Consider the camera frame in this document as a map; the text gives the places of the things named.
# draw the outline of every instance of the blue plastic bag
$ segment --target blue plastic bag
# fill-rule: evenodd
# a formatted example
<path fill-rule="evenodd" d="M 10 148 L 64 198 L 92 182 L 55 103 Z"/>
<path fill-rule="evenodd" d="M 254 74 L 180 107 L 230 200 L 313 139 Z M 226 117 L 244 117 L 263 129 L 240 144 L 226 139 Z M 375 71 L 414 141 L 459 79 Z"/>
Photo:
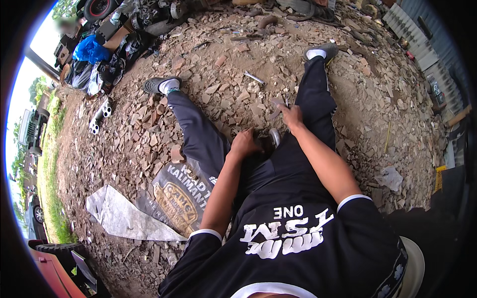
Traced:
<path fill-rule="evenodd" d="M 78 43 L 73 52 L 73 59 L 88 61 L 91 64 L 96 64 L 96 62 L 102 60 L 109 61 L 109 57 L 108 49 L 98 44 L 94 35 L 90 35 Z"/>

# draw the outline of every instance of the grass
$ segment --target grass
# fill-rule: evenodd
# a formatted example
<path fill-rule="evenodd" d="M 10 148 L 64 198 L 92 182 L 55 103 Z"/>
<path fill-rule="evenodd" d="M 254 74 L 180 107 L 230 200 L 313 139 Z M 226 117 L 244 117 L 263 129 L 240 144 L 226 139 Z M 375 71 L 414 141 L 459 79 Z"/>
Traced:
<path fill-rule="evenodd" d="M 38 159 L 38 190 L 41 206 L 45 214 L 48 241 L 51 243 L 76 242 L 71 232 L 68 218 L 63 214 L 63 204 L 58 197 L 56 181 L 58 145 L 57 137 L 63 128 L 66 108 L 61 100 L 52 94 L 47 110 L 50 112 L 48 124 L 43 133 L 43 155 Z"/>

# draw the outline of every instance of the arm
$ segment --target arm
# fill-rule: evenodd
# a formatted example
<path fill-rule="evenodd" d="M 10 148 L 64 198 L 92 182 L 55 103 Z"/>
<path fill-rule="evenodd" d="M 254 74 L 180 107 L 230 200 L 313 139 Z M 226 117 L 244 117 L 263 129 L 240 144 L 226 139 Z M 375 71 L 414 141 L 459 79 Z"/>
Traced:
<path fill-rule="evenodd" d="M 280 104 L 283 120 L 290 128 L 301 149 L 308 158 L 323 186 L 330 192 L 337 204 L 350 195 L 359 195 L 361 190 L 344 160 L 330 147 L 320 141 L 306 128 L 301 119 L 300 107 L 288 109 Z"/>
<path fill-rule="evenodd" d="M 222 237 L 230 222 L 232 202 L 237 194 L 242 160 L 259 148 L 253 143 L 253 128 L 239 132 L 207 201 L 200 229 L 212 229 Z"/>

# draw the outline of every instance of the hand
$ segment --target hand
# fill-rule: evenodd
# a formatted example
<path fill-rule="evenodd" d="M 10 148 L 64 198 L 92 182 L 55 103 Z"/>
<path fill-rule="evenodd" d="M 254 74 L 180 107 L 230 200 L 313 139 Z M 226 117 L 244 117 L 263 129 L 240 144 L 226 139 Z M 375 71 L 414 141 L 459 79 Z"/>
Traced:
<path fill-rule="evenodd" d="M 299 106 L 290 104 L 290 108 L 287 108 L 284 104 L 279 104 L 278 108 L 283 113 L 283 121 L 290 128 L 293 135 L 294 131 L 304 126 Z"/>
<path fill-rule="evenodd" d="M 261 150 L 261 148 L 253 142 L 253 131 L 254 128 L 251 127 L 239 132 L 232 142 L 232 147 L 227 156 L 235 156 L 239 160 L 242 160 L 255 151 Z"/>

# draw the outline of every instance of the foot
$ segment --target foot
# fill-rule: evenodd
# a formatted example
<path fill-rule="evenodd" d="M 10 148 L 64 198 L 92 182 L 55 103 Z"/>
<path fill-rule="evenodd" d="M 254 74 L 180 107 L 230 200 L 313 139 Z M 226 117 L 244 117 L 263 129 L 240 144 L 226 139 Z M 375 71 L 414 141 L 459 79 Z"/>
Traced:
<path fill-rule="evenodd" d="M 144 82 L 143 90 L 147 93 L 162 93 L 168 95 L 172 91 L 178 91 L 182 87 L 179 77 L 152 78 Z"/>
<path fill-rule="evenodd" d="M 330 60 L 338 54 L 338 46 L 336 43 L 329 42 L 321 44 L 317 47 L 307 48 L 303 53 L 305 60 L 311 60 L 316 56 L 321 56 L 325 59 L 325 65 L 327 65 Z"/>

